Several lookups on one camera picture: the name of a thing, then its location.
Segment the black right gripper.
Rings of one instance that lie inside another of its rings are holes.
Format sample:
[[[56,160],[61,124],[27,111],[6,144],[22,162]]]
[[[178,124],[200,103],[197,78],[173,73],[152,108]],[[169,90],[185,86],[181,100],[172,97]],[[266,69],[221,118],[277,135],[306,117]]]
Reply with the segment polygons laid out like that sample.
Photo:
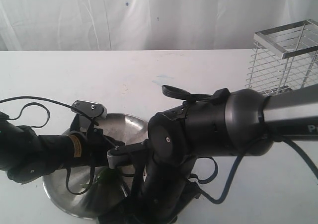
[[[193,174],[173,176],[175,182],[155,181],[146,189],[142,175],[133,178],[130,193],[111,210],[98,216],[99,224],[174,224],[178,215],[200,197],[199,186],[189,181]]]

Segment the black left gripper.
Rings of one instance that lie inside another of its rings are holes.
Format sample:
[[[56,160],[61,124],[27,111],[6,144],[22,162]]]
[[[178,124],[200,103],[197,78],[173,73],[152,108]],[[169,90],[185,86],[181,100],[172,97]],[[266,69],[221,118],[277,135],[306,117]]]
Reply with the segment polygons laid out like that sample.
[[[92,124],[86,117],[75,115],[67,137],[71,140],[71,159],[67,162],[69,167],[79,166],[107,166],[107,152],[115,146],[125,143],[107,136],[106,125],[110,117],[97,117],[98,125]]]

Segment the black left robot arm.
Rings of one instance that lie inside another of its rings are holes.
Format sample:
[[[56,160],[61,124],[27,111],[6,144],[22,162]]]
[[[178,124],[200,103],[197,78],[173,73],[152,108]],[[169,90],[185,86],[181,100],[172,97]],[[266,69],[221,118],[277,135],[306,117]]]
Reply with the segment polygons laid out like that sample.
[[[94,129],[86,134],[37,135],[29,126],[15,126],[0,115],[0,169],[16,183],[29,183],[56,170],[107,166],[106,153],[124,142]]]

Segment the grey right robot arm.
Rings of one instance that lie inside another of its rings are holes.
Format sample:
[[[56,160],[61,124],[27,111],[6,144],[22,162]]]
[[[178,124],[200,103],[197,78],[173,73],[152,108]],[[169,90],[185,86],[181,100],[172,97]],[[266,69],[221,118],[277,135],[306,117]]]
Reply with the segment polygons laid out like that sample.
[[[297,141],[318,138],[318,87],[265,96],[252,89],[212,95],[191,94],[163,85],[165,96],[182,105],[158,112],[148,123],[148,138],[140,143],[116,146],[107,153],[111,169],[132,165],[135,169],[130,193],[119,204],[98,216],[100,224],[171,224],[195,198],[206,196],[192,169],[197,159],[233,156],[221,204],[229,192],[237,168],[245,156],[261,156],[273,143],[289,145],[313,174],[318,169]]]

